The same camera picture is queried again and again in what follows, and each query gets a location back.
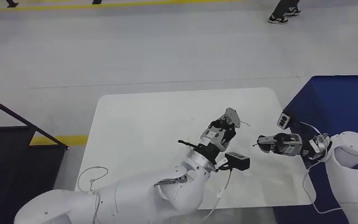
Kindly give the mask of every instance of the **blue panel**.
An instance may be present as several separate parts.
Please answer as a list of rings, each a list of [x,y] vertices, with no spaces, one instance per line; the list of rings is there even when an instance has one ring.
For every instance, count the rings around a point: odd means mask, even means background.
[[[346,130],[358,132],[358,76],[316,76],[294,97],[284,112],[318,128],[322,133],[339,134]],[[303,139],[316,134],[310,127],[295,123],[293,133]],[[338,208],[329,185],[326,167],[320,164],[310,171],[316,190],[315,205],[320,211]],[[283,223],[348,224],[343,211],[318,214],[312,205],[274,208],[276,221]]]

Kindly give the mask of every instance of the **black shoe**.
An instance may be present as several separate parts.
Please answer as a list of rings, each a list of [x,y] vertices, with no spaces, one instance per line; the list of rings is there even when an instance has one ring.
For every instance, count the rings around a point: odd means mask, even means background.
[[[288,21],[289,20],[284,16],[282,18],[276,18],[275,16],[271,15],[270,18],[268,18],[268,22],[271,24],[286,24]]]
[[[15,8],[18,5],[18,3],[9,4],[7,8]]]
[[[298,16],[301,12],[302,10],[299,10],[297,6],[290,7],[287,12],[285,12],[284,16]]]

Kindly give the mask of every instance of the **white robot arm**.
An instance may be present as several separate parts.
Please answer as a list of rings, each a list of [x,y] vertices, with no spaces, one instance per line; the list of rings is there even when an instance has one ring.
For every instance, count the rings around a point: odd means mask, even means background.
[[[52,190],[24,205],[15,224],[148,224],[172,216],[191,213],[202,202],[203,189],[212,171],[218,171],[216,157],[224,152],[235,136],[240,119],[235,110],[208,126],[184,161],[168,170],[139,174],[116,184],[88,192]],[[249,158],[226,153],[227,162],[220,169],[249,168]],[[188,171],[196,172],[195,178]]]
[[[286,128],[283,123],[280,124],[280,120],[277,124]],[[323,134],[306,141],[302,141],[298,134],[279,133],[275,136],[259,136],[257,145],[265,153],[272,151],[285,156],[301,155],[325,162],[333,195],[349,223],[358,223],[358,170],[354,169],[358,165],[358,133],[342,132],[331,137]]]

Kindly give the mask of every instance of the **black cable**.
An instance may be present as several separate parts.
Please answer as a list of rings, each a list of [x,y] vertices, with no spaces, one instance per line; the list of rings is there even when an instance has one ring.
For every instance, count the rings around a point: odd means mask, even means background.
[[[188,142],[184,142],[183,140],[178,140],[178,143],[182,143],[182,144],[184,144],[186,146],[190,146],[190,147],[193,147],[193,148],[197,147],[196,145],[188,143]]]

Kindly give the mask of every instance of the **gray floor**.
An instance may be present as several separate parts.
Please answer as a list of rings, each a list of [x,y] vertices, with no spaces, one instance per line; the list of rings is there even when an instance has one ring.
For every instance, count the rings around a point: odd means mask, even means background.
[[[106,94],[269,87],[284,107],[311,76],[358,73],[357,2],[303,0],[284,26],[266,22],[275,4],[1,12],[0,102],[53,135],[88,134]],[[66,154],[57,188],[74,189],[83,153]],[[270,209],[219,212],[274,223]]]

